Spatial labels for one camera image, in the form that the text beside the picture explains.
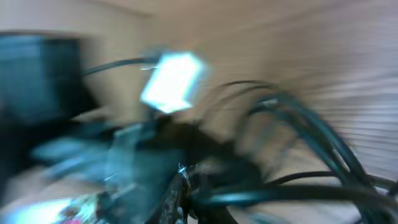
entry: wall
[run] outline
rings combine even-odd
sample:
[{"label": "wall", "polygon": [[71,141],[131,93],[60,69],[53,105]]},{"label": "wall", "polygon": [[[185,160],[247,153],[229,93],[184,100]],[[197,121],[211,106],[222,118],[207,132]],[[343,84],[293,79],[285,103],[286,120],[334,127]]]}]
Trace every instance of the wall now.
[{"label": "wall", "polygon": [[[138,57],[146,47],[143,14],[86,0],[1,0],[1,30],[47,30],[92,38],[84,67]],[[112,119],[125,123],[141,118],[138,101],[146,75],[125,67],[89,77],[87,82]]]}]

